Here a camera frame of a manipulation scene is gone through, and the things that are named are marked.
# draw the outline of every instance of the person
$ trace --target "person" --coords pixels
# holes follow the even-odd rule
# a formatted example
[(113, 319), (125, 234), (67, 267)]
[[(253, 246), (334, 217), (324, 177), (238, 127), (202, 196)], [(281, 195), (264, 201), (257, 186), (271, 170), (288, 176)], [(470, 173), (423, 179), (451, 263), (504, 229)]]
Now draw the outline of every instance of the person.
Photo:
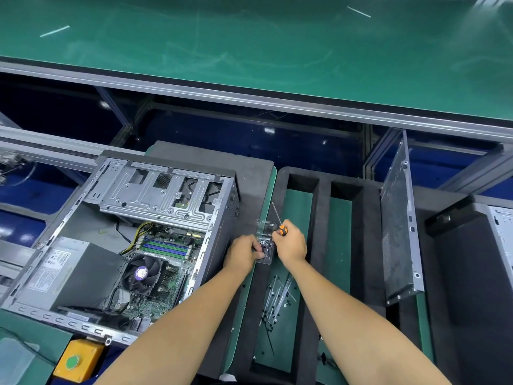
[[(336, 364), (350, 385), (449, 384), (439, 369), (385, 318), (341, 291), (305, 260), (303, 233), (284, 221), (273, 233)], [(223, 269), (161, 317), (99, 377), (97, 385), (189, 385), (236, 290), (262, 258), (253, 235), (235, 239)]]

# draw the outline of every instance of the white line marking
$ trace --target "white line marking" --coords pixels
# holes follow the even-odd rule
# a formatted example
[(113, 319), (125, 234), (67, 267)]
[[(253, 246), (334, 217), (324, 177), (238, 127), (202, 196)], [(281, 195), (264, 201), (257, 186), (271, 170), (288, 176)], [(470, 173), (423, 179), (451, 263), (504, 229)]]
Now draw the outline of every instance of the white line marking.
[(368, 18), (371, 18), (370, 15), (367, 15), (366, 13), (360, 12), (360, 11), (356, 10), (355, 8), (351, 8), (350, 6), (347, 6), (347, 8), (350, 9), (351, 11), (355, 11), (356, 13), (359, 13), (360, 15), (364, 15), (364, 16), (367, 16)]
[(62, 31), (62, 30), (65, 30), (69, 28), (69, 25), (65, 26), (65, 27), (62, 27), (62, 28), (59, 28), (58, 30), (55, 30), (55, 31), (50, 31), (50, 32), (47, 32), (46, 34), (42, 34), (42, 35), (39, 35), (40, 38), (42, 38), (43, 36), (48, 36), (48, 35), (51, 35), (51, 34), (54, 34), (56, 32), (59, 32), (59, 31)]

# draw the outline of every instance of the green table top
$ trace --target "green table top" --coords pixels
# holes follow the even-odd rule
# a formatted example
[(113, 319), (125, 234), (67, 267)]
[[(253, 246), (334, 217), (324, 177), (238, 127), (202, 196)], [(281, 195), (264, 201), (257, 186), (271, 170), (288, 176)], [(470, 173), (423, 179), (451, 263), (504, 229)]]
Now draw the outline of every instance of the green table top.
[(513, 3), (473, 3), (0, 0), (0, 55), (513, 120)]

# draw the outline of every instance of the right hand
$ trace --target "right hand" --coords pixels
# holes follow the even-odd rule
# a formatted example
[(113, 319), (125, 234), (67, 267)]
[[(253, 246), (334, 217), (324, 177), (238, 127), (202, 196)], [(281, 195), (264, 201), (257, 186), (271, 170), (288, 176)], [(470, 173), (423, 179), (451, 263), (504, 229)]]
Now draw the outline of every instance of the right hand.
[(283, 237), (278, 232), (273, 232), (273, 242), (276, 243), (279, 258), (290, 271), (296, 262), (305, 260), (306, 241), (303, 233), (290, 220), (286, 219), (283, 225), (287, 227), (288, 233)]

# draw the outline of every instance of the cooling fan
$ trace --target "cooling fan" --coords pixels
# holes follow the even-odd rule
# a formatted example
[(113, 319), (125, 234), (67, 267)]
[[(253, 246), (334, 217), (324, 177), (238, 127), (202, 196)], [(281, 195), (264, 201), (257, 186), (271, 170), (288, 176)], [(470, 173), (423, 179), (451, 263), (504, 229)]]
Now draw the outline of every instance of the cooling fan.
[(153, 288), (158, 283), (164, 261), (149, 256), (138, 256), (132, 258), (128, 263), (121, 286), (127, 291), (150, 296)]

